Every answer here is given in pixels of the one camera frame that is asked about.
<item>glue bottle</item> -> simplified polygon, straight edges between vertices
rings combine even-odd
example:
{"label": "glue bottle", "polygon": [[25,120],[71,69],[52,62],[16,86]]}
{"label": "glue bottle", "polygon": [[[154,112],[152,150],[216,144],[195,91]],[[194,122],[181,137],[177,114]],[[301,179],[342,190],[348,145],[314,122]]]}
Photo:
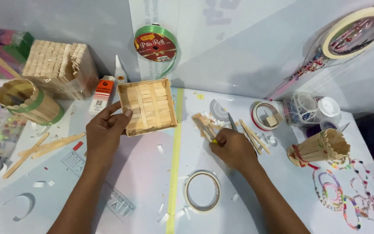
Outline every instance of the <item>glue bottle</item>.
{"label": "glue bottle", "polygon": [[127,75],[118,56],[115,57],[115,80],[118,81],[118,84],[128,83]]}

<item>washi tape roll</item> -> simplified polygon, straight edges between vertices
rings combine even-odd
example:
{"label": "washi tape roll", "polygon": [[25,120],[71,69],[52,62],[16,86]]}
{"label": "washi tape roll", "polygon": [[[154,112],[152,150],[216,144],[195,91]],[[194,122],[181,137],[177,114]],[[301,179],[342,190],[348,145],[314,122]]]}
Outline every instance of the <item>washi tape roll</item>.
{"label": "washi tape roll", "polygon": [[[214,201],[208,205],[208,206],[198,206],[196,205],[192,200],[190,200],[190,196],[189,196],[189,186],[190,186],[190,182],[191,180],[193,180],[196,176],[199,176],[199,175],[205,175],[205,176],[209,176],[212,180],[213,180],[213,183],[214,183],[214,187],[215,187],[215,199]],[[187,182],[185,183],[185,186],[184,186],[184,197],[186,199],[186,202],[187,204],[195,211],[197,212],[208,212],[210,210],[212,210],[216,205],[217,205],[217,202],[220,200],[220,183],[219,181],[217,180],[217,178],[214,176],[214,174],[210,173],[210,172],[206,172],[206,171],[198,171],[194,174],[192,174],[189,179],[187,180]]]}
{"label": "washi tape roll", "polygon": [[253,123],[262,131],[271,131],[275,128],[278,127],[279,123],[283,120],[280,120],[278,121],[275,125],[273,126],[268,126],[267,124],[263,123],[263,120],[261,120],[261,117],[257,115],[257,110],[261,107],[265,107],[265,109],[268,109],[272,112],[272,115],[278,115],[279,112],[278,110],[271,104],[267,103],[267,102],[260,102],[260,101],[257,101],[255,102],[256,103],[256,106],[253,108],[252,110],[252,113],[251,113],[251,117],[252,117],[252,121]]}
{"label": "washi tape roll", "polygon": [[174,66],[177,55],[177,40],[167,29],[158,24],[146,25],[135,33],[134,46],[142,57],[155,62],[165,62],[172,59],[169,67],[160,74],[165,76]]}
{"label": "washi tape roll", "polygon": [[374,7],[356,11],[332,26],[322,41],[322,52],[332,59],[357,55],[374,44]]}

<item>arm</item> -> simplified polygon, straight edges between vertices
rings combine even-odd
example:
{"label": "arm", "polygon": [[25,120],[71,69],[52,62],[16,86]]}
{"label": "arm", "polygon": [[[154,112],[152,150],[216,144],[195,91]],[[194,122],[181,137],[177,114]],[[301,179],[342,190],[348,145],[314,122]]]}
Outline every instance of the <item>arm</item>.
{"label": "arm", "polygon": [[258,198],[270,233],[309,234],[303,222],[275,188],[245,135],[224,128],[210,148],[229,166],[242,173]]}
{"label": "arm", "polygon": [[132,117],[131,110],[127,110],[125,114],[112,115],[120,108],[121,103],[116,102],[101,111],[87,124],[86,165],[48,234],[91,232],[91,221],[99,200],[100,190],[112,166],[121,134]]}

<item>right hand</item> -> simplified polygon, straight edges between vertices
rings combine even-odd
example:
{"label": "right hand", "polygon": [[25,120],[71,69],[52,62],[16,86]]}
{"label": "right hand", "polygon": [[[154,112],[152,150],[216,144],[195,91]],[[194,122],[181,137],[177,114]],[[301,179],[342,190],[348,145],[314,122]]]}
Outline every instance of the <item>right hand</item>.
{"label": "right hand", "polygon": [[259,163],[252,144],[242,133],[223,128],[216,135],[216,143],[210,143],[211,151],[230,167],[240,172],[250,164]]}

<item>hand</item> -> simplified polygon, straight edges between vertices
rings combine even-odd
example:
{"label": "hand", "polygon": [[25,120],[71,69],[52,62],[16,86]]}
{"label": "hand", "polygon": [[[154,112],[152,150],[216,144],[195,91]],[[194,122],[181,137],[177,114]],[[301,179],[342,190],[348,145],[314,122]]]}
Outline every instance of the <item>hand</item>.
{"label": "hand", "polygon": [[216,141],[218,144],[210,143],[211,151],[240,173],[254,163],[259,164],[256,152],[244,134],[223,128],[216,135]]}
{"label": "hand", "polygon": [[121,108],[116,102],[102,110],[86,125],[87,159],[85,169],[108,172],[113,156],[118,149],[121,134],[132,118],[132,110],[124,114],[114,114]]}

